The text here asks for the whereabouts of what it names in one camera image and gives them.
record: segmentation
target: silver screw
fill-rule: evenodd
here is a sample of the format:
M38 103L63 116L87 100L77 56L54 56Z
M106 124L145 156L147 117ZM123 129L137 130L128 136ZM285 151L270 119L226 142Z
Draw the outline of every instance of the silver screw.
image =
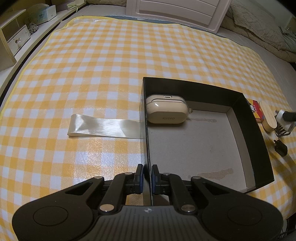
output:
M187 213L195 211L195 206L191 204L185 204L181 207L181 210Z
M100 206L100 210L103 212L110 212L114 209L114 206L112 204L103 204Z

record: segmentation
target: brown stain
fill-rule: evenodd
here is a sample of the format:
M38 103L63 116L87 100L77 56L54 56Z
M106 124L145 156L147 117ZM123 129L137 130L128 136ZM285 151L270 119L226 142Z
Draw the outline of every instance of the brown stain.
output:
M206 122L212 122L215 123L217 122L216 119L205 119L205 118L190 118L192 121L206 121Z
M222 178L226 177L229 174L233 174L233 169L232 168L228 168L228 169L221 170L221 171L218 171L218 172L204 172L204 173L198 174L198 176L201 176L203 178L221 180Z

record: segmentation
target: yellow checkered tablecloth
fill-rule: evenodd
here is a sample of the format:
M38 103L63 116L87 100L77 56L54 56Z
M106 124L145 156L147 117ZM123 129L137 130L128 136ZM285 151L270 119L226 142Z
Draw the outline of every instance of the yellow checkered tablecloth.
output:
M75 113L139 120L144 76L221 86L290 110L259 55L231 40L178 24L76 18L51 34L1 113L1 240L17 240L11 220L19 206L93 176L135 171L140 140L71 138L67 130ZM287 218L296 211L296 135L284 137L282 158L275 134L261 130L275 181L251 195Z

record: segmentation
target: beige earbud case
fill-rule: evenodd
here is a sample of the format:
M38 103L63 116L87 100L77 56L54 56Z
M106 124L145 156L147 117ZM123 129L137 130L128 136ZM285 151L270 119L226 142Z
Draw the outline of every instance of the beige earbud case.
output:
M188 116L188 106L180 96L151 95L146 108L148 121L154 124L179 124Z

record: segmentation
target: gray cardboard bottom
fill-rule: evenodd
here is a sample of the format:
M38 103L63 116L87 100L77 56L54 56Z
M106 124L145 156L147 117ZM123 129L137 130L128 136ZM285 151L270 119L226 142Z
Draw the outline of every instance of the gray cardboard bottom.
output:
M148 125L151 165L183 180L201 176L241 191L247 188L226 113L194 110L180 125Z

